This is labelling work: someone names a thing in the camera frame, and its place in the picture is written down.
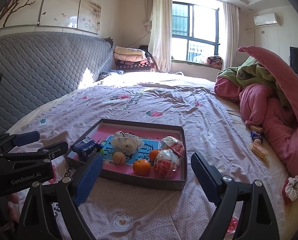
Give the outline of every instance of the tangerine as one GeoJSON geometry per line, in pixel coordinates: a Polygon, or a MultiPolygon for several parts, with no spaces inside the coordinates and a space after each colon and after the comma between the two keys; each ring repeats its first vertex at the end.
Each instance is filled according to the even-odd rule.
{"type": "Polygon", "coordinates": [[[156,156],[159,154],[160,150],[152,150],[149,153],[149,159],[150,161],[154,162],[154,160],[156,159],[156,156]]]}
{"type": "Polygon", "coordinates": [[[151,165],[147,160],[136,160],[132,169],[137,176],[147,176],[151,171],[151,165]]]}

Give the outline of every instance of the white curtain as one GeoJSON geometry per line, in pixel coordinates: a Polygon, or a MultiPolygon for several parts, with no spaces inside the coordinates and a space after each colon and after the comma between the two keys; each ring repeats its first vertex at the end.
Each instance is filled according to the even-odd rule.
{"type": "Polygon", "coordinates": [[[239,14],[238,7],[225,2],[226,54],[222,69],[232,67],[238,49],[239,14]]]}
{"type": "Polygon", "coordinates": [[[147,32],[152,29],[152,10],[153,10],[153,0],[145,0],[147,21],[144,23],[147,32]]]}
{"type": "Polygon", "coordinates": [[[148,51],[160,72],[171,70],[172,0],[153,0],[152,30],[148,51]]]}

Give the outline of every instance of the headboard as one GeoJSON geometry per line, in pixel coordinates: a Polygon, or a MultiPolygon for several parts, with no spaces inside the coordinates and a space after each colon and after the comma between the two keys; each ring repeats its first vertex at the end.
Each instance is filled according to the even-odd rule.
{"type": "Polygon", "coordinates": [[[114,64],[110,39],[60,32],[1,36],[0,134],[39,106],[76,90],[85,71],[96,81],[114,64]]]}

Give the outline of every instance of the blue gripper pad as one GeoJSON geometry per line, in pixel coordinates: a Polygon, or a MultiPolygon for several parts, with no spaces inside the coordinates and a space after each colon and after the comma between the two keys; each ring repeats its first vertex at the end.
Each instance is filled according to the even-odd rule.
{"type": "Polygon", "coordinates": [[[196,175],[209,202],[218,206],[221,202],[223,184],[217,172],[207,163],[206,159],[198,153],[191,156],[191,167],[196,175]]]}
{"type": "Polygon", "coordinates": [[[80,169],[86,168],[86,170],[84,171],[84,174],[81,175],[81,178],[79,179],[79,181],[74,187],[75,197],[73,199],[73,203],[76,205],[76,207],[79,207],[81,203],[84,203],[87,200],[93,188],[93,185],[95,184],[95,181],[97,180],[102,170],[102,164],[103,164],[103,158],[100,154],[97,154],[95,158],[90,158],[84,166],[80,167],[76,171],[77,173],[80,169]]]}
{"type": "Polygon", "coordinates": [[[40,133],[38,131],[34,131],[34,132],[28,132],[28,133],[17,135],[13,139],[12,143],[13,143],[13,146],[20,147],[23,145],[37,142],[38,140],[40,140],[40,133]]]}

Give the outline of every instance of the silver bolt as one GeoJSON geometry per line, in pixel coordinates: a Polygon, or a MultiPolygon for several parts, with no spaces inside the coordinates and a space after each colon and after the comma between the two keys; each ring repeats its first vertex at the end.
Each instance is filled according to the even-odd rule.
{"type": "Polygon", "coordinates": [[[255,180],[255,185],[258,187],[262,186],[262,182],[260,180],[255,180]]]}
{"type": "Polygon", "coordinates": [[[38,181],[35,181],[32,183],[32,187],[37,187],[39,185],[39,182],[38,181]]]}
{"type": "Polygon", "coordinates": [[[232,178],[229,177],[229,176],[223,176],[222,178],[225,182],[231,182],[232,181],[232,178]]]}
{"type": "Polygon", "coordinates": [[[69,183],[71,181],[71,178],[70,177],[64,177],[63,179],[62,179],[62,182],[63,183],[69,183]]]}

